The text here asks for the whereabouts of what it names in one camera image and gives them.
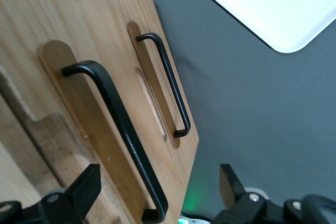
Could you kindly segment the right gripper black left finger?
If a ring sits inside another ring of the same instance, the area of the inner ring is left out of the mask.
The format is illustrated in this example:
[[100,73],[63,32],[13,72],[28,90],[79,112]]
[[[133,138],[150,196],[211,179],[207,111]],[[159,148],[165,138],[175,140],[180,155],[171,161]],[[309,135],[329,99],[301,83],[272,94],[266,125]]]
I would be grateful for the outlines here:
[[90,164],[63,193],[41,200],[41,223],[83,223],[100,192],[100,165]]

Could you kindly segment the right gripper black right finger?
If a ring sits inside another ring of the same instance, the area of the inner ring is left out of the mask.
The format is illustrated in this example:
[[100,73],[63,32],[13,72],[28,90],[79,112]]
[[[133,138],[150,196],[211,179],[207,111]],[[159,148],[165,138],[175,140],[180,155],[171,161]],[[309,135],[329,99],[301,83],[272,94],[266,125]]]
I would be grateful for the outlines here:
[[258,193],[247,192],[229,164],[219,169],[219,191],[225,210],[221,217],[263,217],[266,199]]

